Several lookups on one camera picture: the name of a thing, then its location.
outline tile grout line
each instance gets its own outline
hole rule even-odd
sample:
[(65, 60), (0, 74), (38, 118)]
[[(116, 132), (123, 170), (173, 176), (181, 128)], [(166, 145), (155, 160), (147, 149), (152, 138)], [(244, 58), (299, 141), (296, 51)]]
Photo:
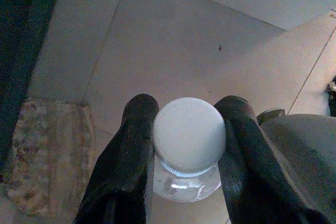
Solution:
[(308, 75), (307, 75), (307, 77), (306, 77), (305, 81), (303, 82), (303, 85), (301, 86), (301, 89), (300, 89), (299, 93), (298, 93), (298, 94), (297, 94), (297, 96), (295, 97), (295, 99), (294, 99), (294, 101), (293, 101), (293, 103), (292, 103), (292, 105), (291, 105), (290, 109), (288, 110), (288, 112), (287, 112), (287, 115), (289, 114), (289, 112), (290, 112), (290, 111), (291, 111), (291, 109), (293, 108), (293, 106), (294, 106), (294, 104), (295, 104), (296, 100), (299, 98), (299, 95), (300, 95), (300, 93), (301, 93), (301, 91), (302, 91), (303, 87), (306, 85), (306, 83), (307, 83), (307, 81), (308, 81), (308, 79), (309, 79), (309, 77), (310, 77), (311, 73), (313, 72), (313, 69), (315, 68), (315, 66), (316, 66), (317, 62), (318, 62), (318, 61), (319, 61), (319, 59), (321, 58), (321, 55), (323, 54), (323, 52), (324, 52), (325, 48), (327, 47), (327, 44), (329, 43), (329, 41), (330, 41), (331, 37), (332, 37), (332, 36), (333, 36), (333, 34), (335, 33), (335, 30), (336, 30), (336, 27), (335, 27), (335, 28), (333, 29), (333, 31), (331, 32), (331, 35), (329, 36), (329, 38), (328, 38), (327, 42), (324, 44), (324, 46), (323, 46), (323, 48), (322, 48), (322, 50), (321, 50), (321, 52), (320, 52), (319, 56), (317, 57), (317, 60), (315, 61), (315, 63), (314, 63), (314, 65), (312, 66), (312, 68), (310, 69), (310, 71), (309, 71), (309, 73), (308, 73)]
[(111, 19), (111, 23), (110, 23), (110, 25), (109, 25), (109, 29), (107, 30), (107, 32), (106, 32), (106, 36), (105, 36), (105, 38), (104, 38), (104, 41), (103, 41), (103, 43), (102, 43), (102, 45), (101, 45), (101, 47), (100, 47), (98, 58), (97, 58), (96, 62), (94, 63), (94, 67), (93, 67), (92, 73), (91, 73), (91, 75), (90, 75), (90, 79), (89, 79), (89, 81), (88, 81), (88, 84), (87, 84), (87, 86), (86, 86), (86, 88), (85, 88), (84, 95), (83, 95), (83, 97), (82, 97), (82, 99), (81, 99), (81, 103), (84, 103), (84, 98), (85, 98), (85, 96), (86, 96), (86, 93), (88, 92), (88, 88), (89, 88), (89, 85), (90, 85), (90, 83), (91, 83), (91, 79), (92, 79), (92, 76), (93, 76), (93, 72), (95, 71), (95, 69), (96, 69), (96, 67), (97, 67), (97, 63), (98, 63), (98, 61), (99, 61), (99, 59), (100, 59), (101, 53), (102, 53), (103, 48), (104, 48), (104, 46), (105, 46), (105, 44), (106, 44), (107, 37), (108, 37), (108, 35), (109, 35), (110, 31), (111, 31), (112, 23), (113, 23), (113, 21), (114, 21), (115, 14), (117, 13), (117, 10), (118, 10), (120, 1), (121, 1), (121, 0), (118, 0), (117, 6), (116, 6), (116, 8), (115, 8), (115, 10), (114, 10), (114, 12), (113, 12), (113, 16), (112, 16), (112, 19)]
[(100, 131), (102, 131), (102, 132), (104, 132), (104, 133), (106, 133), (106, 134), (109, 134), (111, 137), (114, 137), (110, 132), (107, 132), (107, 131), (101, 129), (100, 127), (93, 126), (93, 128), (96, 128), (97, 130), (100, 130)]
[(250, 16), (250, 15), (248, 15), (248, 14), (246, 14), (246, 13), (243, 13), (243, 12), (241, 12), (241, 11), (239, 11), (239, 10), (233, 9), (232, 7), (229, 7), (229, 6), (227, 6), (227, 5), (221, 4), (220, 2), (217, 2), (217, 1), (214, 1), (214, 0), (207, 0), (207, 1), (210, 1), (210, 2), (212, 2), (212, 3), (214, 3), (214, 4), (216, 4), (216, 5), (219, 5), (219, 6), (224, 6), (224, 7), (228, 8), (228, 9), (230, 9), (230, 11), (234, 11), (234, 12), (239, 13), (239, 14), (241, 14), (241, 15), (246, 15), (246, 16), (252, 18), (252, 19), (255, 19), (255, 20), (257, 20), (257, 21), (259, 21), (259, 22), (262, 22), (262, 23), (264, 23), (264, 24), (267, 24), (267, 25), (269, 25), (269, 26), (272, 26), (272, 27), (276, 27), (276, 28), (278, 28), (278, 29), (281, 29), (282, 31), (287, 31), (287, 30), (285, 30), (285, 29), (283, 29), (283, 28), (280, 28), (280, 27), (278, 27), (278, 26), (276, 26), (276, 25), (272, 25), (271, 23), (268, 23), (268, 22), (266, 22), (266, 21), (264, 21), (264, 20), (258, 19), (258, 18), (256, 18), (256, 17), (253, 17), (253, 16)]

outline tile floor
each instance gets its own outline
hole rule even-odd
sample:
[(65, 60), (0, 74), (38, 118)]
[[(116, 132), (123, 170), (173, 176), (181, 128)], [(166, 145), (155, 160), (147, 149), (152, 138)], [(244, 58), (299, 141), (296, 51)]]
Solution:
[[(279, 106), (329, 113), (323, 90), (336, 75), (332, 11), (284, 31), (209, 0), (79, 2), (58, 1), (29, 93), (90, 104), (97, 155), (139, 93), (160, 106), (187, 96), (214, 104), (234, 94), (256, 113)], [(220, 190), (193, 204), (153, 200), (154, 224), (228, 218)]]

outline clear plastic bottle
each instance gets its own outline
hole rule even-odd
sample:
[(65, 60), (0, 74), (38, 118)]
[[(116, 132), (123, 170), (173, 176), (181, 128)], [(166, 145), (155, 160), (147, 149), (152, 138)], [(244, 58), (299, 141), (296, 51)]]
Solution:
[(178, 202), (206, 198), (221, 186), (217, 161), (225, 148), (225, 124), (209, 103), (181, 98), (154, 120), (153, 190)]

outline white bottle cap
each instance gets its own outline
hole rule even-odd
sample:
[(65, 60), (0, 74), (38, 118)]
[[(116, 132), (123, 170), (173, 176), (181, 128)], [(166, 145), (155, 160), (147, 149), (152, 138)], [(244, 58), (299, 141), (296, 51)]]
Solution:
[(223, 154), (225, 137), (220, 113), (197, 98), (168, 103), (154, 120), (155, 153), (177, 176), (194, 177), (208, 171)]

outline beige floor tile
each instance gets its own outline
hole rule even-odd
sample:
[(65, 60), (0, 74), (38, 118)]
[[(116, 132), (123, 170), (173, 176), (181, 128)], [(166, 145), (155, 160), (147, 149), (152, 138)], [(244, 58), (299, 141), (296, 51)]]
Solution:
[(330, 115), (325, 88), (335, 76), (336, 33), (334, 32), (290, 110), (290, 114)]
[(328, 13), (285, 32), (209, 0), (121, 0), (85, 97), (93, 123), (114, 134), (139, 93), (288, 111), (335, 25)]
[(58, 0), (29, 87), (35, 97), (81, 101), (119, 0)]

